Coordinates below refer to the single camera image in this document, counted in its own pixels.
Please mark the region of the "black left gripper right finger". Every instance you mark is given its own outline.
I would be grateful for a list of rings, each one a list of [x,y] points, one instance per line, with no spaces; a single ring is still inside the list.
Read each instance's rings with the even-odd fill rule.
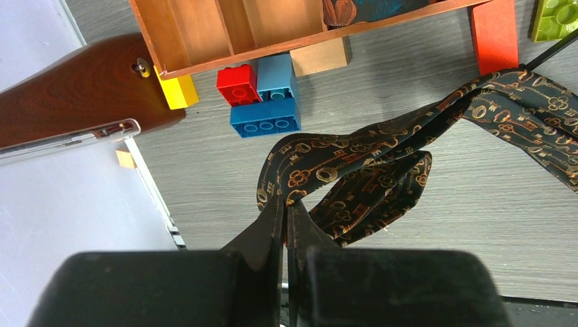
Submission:
[[[301,202],[287,210],[292,326],[510,326],[497,289],[471,253],[347,249]]]

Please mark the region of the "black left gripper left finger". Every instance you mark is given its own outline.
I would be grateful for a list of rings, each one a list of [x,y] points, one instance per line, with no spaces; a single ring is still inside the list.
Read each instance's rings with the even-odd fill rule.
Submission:
[[[30,326],[275,326],[284,199],[219,250],[82,252],[62,263]]]

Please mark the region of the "black key pattern tie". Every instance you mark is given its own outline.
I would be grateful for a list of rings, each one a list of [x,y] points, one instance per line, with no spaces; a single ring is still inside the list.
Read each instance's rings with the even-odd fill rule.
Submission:
[[[477,78],[439,102],[351,134],[290,134],[260,172],[260,211],[292,206],[331,190],[311,220],[340,247],[385,229],[420,199],[432,166],[426,146],[465,119],[521,149],[577,190],[577,96],[533,71],[505,69]]]

